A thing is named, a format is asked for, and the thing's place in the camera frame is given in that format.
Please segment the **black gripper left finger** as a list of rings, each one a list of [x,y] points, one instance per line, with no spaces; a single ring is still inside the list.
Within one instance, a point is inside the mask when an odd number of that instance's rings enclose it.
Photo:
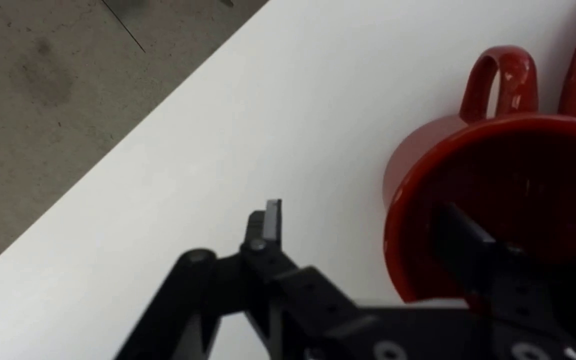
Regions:
[[[366,317],[321,271],[282,250],[282,203],[249,216],[236,255],[184,253],[117,360],[210,360],[226,317],[242,315],[270,360],[364,360]]]

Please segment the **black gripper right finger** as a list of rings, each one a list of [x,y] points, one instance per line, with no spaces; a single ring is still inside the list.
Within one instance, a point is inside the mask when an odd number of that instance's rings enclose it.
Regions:
[[[482,304],[497,360],[576,360],[576,260],[540,265],[455,204],[435,210],[431,248]]]

